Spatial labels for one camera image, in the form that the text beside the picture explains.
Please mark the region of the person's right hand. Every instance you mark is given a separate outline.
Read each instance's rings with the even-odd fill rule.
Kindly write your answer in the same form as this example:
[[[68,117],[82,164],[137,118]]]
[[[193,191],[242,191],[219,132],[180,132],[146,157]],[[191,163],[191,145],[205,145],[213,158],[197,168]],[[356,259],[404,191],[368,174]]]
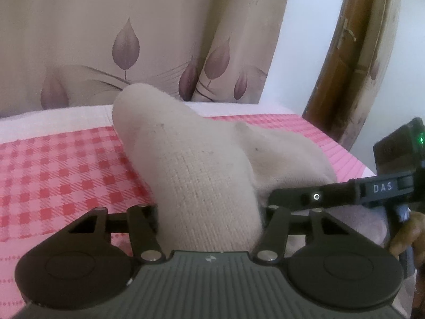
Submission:
[[[389,245],[389,251],[398,258],[408,247],[414,249],[414,264],[418,271],[412,318],[424,318],[424,213],[411,212],[402,228]]]

